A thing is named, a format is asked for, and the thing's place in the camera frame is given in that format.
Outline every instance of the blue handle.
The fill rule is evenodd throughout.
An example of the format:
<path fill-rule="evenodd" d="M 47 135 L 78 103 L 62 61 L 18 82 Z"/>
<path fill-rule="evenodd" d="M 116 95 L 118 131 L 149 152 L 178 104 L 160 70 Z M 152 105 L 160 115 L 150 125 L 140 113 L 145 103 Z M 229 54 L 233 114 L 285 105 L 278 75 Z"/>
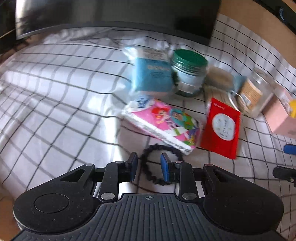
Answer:
<path fill-rule="evenodd" d="M 287 144 L 284 146 L 283 151 L 286 154 L 296 155 L 296 145 Z"/>
<path fill-rule="evenodd" d="M 167 160 L 167 155 L 164 155 L 165 153 L 162 153 L 160 155 L 160 165 L 161 165 L 161 171 L 163 172 L 163 179 L 165 182 L 170 181 L 170 172 L 168 169 L 168 160 Z"/>

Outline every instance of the green lid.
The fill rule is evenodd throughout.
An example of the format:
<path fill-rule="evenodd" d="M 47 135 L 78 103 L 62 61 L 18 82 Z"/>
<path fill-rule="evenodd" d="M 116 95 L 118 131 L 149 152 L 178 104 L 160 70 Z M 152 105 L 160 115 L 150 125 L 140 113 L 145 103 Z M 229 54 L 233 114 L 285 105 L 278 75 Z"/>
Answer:
<path fill-rule="evenodd" d="M 173 63 L 186 69 L 196 69 L 207 66 L 204 56 L 187 49 L 177 49 L 174 52 Z"/>

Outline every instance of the black plastic part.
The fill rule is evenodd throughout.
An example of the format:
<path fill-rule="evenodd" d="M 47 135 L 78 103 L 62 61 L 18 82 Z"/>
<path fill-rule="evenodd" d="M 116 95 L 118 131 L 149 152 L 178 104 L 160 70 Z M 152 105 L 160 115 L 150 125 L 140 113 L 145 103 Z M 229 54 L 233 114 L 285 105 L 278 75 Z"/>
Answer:
<path fill-rule="evenodd" d="M 91 195 L 94 170 L 94 165 L 83 165 L 24 192 L 13 206 L 18 223 L 38 233 L 69 232 L 84 224 L 99 204 Z"/>
<path fill-rule="evenodd" d="M 185 193 L 193 193 L 196 198 L 187 200 L 184 198 Z M 182 202 L 196 202 L 198 199 L 198 192 L 195 184 L 195 179 L 192 171 L 192 166 L 189 163 L 180 164 L 180 181 L 178 198 Z"/>
<path fill-rule="evenodd" d="M 101 202 L 116 202 L 119 199 L 118 189 L 118 167 L 116 162 L 108 163 L 105 169 L 104 177 L 99 191 L 99 200 Z M 103 193 L 113 193 L 114 198 L 104 200 L 101 198 Z"/>
<path fill-rule="evenodd" d="M 240 234 L 276 230 L 284 213 L 274 193 L 217 166 L 204 166 L 206 196 L 203 208 L 219 227 Z"/>
<path fill-rule="evenodd" d="M 82 227 L 59 235 L 22 231 L 13 241 L 285 241 L 277 232 L 240 235 L 209 222 L 199 207 L 174 194 L 124 194 L 102 204 Z"/>
<path fill-rule="evenodd" d="M 274 168 L 272 174 L 275 178 L 291 182 L 296 187 L 296 170 L 277 166 Z"/>
<path fill-rule="evenodd" d="M 171 163 L 168 157 L 163 160 Z M 169 180 L 179 183 L 179 200 L 198 203 L 205 216 L 224 230 L 260 234 L 276 230 L 283 216 L 284 206 L 277 195 L 215 165 L 206 164 L 200 169 L 178 163 L 167 171 Z M 198 199 L 196 181 L 202 183 L 202 200 Z M 187 200 L 184 193 L 193 193 L 197 198 Z"/>
<path fill-rule="evenodd" d="M 36 233 L 69 232 L 85 224 L 100 204 L 118 201 L 118 182 L 134 180 L 138 157 L 127 162 L 111 162 L 106 168 L 83 165 L 20 195 L 13 206 L 14 216 L 24 229 Z M 99 198 L 94 198 L 97 182 L 102 182 Z M 110 200 L 101 194 L 113 193 Z"/>

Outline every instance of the glass jar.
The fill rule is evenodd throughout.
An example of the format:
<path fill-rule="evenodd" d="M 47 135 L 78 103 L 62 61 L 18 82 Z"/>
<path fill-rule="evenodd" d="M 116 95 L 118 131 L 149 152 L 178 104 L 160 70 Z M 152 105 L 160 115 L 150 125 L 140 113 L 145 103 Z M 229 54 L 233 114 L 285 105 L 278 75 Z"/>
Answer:
<path fill-rule="evenodd" d="M 207 60 L 200 54 L 186 49 L 175 50 L 172 69 L 177 94 L 185 97 L 196 96 L 204 83 L 206 68 Z"/>
<path fill-rule="evenodd" d="M 254 68 L 240 92 L 237 102 L 242 112 L 251 118 L 256 118 L 272 98 L 275 82 L 264 71 Z"/>

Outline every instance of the cartoon character print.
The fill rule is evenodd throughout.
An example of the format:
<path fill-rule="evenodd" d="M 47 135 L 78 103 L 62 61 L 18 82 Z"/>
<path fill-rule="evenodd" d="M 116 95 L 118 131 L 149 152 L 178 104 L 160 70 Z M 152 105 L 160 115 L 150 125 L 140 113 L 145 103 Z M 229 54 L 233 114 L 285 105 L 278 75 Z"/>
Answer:
<path fill-rule="evenodd" d="M 168 115 L 170 108 L 169 107 L 154 107 L 151 112 L 153 114 L 155 114 L 155 118 L 156 118 L 156 123 L 157 124 L 161 124 L 164 121 L 166 121 L 167 119 L 170 118 L 170 116 Z"/>
<path fill-rule="evenodd" d="M 184 143 L 187 145 L 195 145 L 195 133 L 197 129 L 195 119 L 179 109 L 171 109 L 170 116 L 172 122 L 177 126 L 174 129 L 176 135 L 184 133 L 186 138 Z"/>

